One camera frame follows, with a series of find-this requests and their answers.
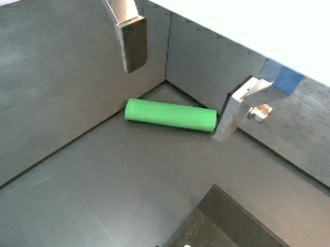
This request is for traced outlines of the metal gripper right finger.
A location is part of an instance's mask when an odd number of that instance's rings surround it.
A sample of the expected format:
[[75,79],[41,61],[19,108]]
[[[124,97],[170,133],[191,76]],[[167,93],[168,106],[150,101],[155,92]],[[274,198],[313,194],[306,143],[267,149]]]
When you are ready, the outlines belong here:
[[258,77],[249,76],[229,92],[214,138],[223,142],[241,124],[262,123],[271,115],[271,102],[291,96],[305,75],[267,59]]

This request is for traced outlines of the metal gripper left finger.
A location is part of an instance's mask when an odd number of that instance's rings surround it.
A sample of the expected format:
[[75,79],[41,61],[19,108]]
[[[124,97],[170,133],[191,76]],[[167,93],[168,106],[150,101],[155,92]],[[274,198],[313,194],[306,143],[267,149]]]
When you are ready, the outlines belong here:
[[135,0],[102,0],[114,22],[127,73],[147,62],[147,19],[139,14]]

